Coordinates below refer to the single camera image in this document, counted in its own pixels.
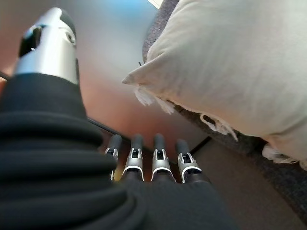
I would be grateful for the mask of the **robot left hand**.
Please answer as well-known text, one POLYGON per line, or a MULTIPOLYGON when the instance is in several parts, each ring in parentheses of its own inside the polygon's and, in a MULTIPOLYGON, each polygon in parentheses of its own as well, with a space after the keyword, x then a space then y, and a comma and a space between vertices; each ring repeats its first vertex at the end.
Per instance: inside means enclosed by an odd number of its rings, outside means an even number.
POLYGON ((23 35, 13 77, 0 98, 0 227, 3 230, 235 230, 219 195, 184 140, 170 170, 162 135, 154 138, 149 183, 142 137, 114 181, 121 136, 105 153, 83 105, 76 31, 60 8, 23 35))

